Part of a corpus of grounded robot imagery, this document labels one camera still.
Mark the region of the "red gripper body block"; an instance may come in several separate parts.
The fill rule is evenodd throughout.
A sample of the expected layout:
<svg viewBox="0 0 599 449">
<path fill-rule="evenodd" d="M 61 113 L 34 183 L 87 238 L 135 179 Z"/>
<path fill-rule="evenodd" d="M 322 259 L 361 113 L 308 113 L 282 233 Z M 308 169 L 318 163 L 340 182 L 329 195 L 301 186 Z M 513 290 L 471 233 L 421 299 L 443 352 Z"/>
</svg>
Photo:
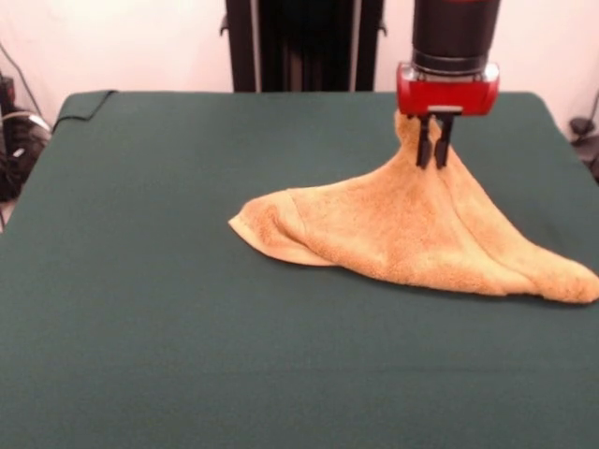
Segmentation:
<svg viewBox="0 0 599 449">
<path fill-rule="evenodd" d="M 397 103 L 404 115 L 487 115 L 499 92 L 500 70 L 494 63 L 487 63 L 479 73 L 459 77 L 437 76 L 400 63 L 396 75 Z"/>
</svg>

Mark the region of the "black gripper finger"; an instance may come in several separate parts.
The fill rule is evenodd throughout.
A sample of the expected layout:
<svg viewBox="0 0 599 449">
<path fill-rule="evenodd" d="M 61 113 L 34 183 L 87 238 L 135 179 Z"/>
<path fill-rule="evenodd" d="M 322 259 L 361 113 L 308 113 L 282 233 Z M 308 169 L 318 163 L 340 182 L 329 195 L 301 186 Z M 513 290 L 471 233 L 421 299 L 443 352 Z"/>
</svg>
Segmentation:
<svg viewBox="0 0 599 449">
<path fill-rule="evenodd" d="M 437 167 L 445 167 L 454 123 L 454 115 L 440 114 L 437 116 L 437 120 L 441 126 L 441 135 L 435 143 L 435 162 Z"/>
<path fill-rule="evenodd" d="M 420 115 L 419 131 L 417 140 L 416 165 L 418 167 L 427 167 L 431 159 L 431 140 L 430 140 L 430 121 L 431 115 Z"/>
</svg>

